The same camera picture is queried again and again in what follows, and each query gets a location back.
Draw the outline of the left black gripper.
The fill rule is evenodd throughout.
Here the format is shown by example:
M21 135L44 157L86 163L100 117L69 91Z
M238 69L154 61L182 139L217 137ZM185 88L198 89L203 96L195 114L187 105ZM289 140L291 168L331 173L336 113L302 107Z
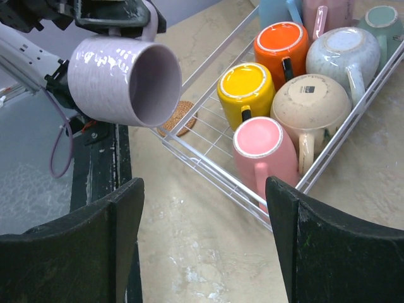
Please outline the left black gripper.
M142 1L1 0L1 23L20 32L42 31L42 20L65 30L74 19L94 33L139 37L150 11Z

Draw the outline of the beige round mug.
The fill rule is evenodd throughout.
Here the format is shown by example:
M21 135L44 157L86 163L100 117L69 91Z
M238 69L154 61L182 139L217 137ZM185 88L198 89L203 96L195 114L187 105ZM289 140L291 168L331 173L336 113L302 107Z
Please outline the beige round mug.
M345 89L320 74L305 74L286 82L277 91L270 117L290 136L304 175L351 113Z

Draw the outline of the pale grey white mug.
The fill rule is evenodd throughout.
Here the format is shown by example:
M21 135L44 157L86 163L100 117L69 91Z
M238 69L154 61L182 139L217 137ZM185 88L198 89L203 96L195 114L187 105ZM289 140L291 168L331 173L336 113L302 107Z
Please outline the pale grey white mug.
M357 27L337 28L312 43L306 72L337 81L356 106L376 74L380 57L378 41L371 33Z

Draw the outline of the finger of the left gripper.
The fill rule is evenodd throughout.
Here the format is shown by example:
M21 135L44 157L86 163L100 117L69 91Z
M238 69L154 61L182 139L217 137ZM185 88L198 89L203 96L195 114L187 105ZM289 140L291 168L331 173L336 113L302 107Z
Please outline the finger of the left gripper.
M157 33L165 33L167 30L167 21L166 19L163 17L163 15L161 14L161 12L158 10L156 4L151 1L151 4L153 5L153 7L155 8L156 12L157 12L157 16L158 16L158 28L157 28Z

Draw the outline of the light pink mug white inside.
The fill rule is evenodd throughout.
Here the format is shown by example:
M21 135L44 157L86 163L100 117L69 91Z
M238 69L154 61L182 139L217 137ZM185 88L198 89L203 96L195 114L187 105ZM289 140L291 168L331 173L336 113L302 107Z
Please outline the light pink mug white inside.
M303 0L303 22L310 40L330 30L350 26L354 7L354 0Z

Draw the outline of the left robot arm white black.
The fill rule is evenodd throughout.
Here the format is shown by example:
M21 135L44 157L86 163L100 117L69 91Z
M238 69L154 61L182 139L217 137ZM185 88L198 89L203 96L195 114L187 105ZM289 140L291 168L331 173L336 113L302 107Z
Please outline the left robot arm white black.
M154 128L173 114L181 70L173 52L158 44L158 13L143 1L149 20L138 38L120 27L83 40L63 61L1 25L1 68L31 92L53 94L65 107L95 121Z

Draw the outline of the yellow cup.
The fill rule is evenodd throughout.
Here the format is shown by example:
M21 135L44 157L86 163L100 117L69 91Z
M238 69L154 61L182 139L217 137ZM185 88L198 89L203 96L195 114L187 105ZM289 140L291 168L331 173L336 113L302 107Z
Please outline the yellow cup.
M245 110L250 110L253 117L269 116L275 86L265 66L247 62L226 71L218 81L217 94L230 128L235 131Z

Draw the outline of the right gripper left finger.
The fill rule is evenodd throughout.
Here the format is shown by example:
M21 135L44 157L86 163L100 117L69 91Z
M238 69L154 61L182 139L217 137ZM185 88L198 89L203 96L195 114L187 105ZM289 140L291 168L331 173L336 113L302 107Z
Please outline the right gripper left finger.
M134 178L63 217L1 236L2 302L122 302L145 200Z

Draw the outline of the lilac mug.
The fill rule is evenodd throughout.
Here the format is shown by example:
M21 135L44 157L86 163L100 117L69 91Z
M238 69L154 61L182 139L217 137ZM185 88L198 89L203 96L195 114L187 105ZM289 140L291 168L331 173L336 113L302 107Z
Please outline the lilac mug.
M83 40L68 66L69 92L78 108L94 120L154 128L169 120L181 97L182 73L175 54L156 43L156 9L141 37L117 30Z

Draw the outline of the sage green cup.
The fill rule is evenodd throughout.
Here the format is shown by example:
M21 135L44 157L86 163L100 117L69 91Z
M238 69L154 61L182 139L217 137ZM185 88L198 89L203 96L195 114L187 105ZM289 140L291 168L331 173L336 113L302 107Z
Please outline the sage green cup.
M366 12L357 26L373 34L379 43L379 73L403 40L403 23L399 14L392 6L375 6Z

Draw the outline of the orange cup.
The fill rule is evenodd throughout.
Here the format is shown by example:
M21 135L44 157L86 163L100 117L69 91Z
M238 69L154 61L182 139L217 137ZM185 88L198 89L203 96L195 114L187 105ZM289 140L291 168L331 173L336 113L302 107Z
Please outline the orange cup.
M266 27L254 41L255 60L270 71L276 90L288 80L306 74L308 49L306 29L291 21Z

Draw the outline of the coral pink mug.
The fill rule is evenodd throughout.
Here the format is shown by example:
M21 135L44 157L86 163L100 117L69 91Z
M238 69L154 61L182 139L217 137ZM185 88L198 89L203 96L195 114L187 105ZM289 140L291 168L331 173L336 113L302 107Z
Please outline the coral pink mug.
M233 136L235 166L243 184L265 199L266 179L276 176L291 186L299 182L299 161L290 136L269 117L243 122Z

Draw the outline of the light blue mug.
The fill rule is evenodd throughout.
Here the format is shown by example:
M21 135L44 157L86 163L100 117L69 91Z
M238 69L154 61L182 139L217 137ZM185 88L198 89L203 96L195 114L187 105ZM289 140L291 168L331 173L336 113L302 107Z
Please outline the light blue mug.
M258 7L260 28L282 21L302 22L301 0L260 0Z

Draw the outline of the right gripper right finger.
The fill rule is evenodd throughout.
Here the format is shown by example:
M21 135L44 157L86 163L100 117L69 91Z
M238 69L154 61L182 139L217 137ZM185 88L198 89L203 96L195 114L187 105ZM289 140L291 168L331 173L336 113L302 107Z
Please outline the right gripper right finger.
M349 215L276 177L266 202L289 302L403 302L403 231Z

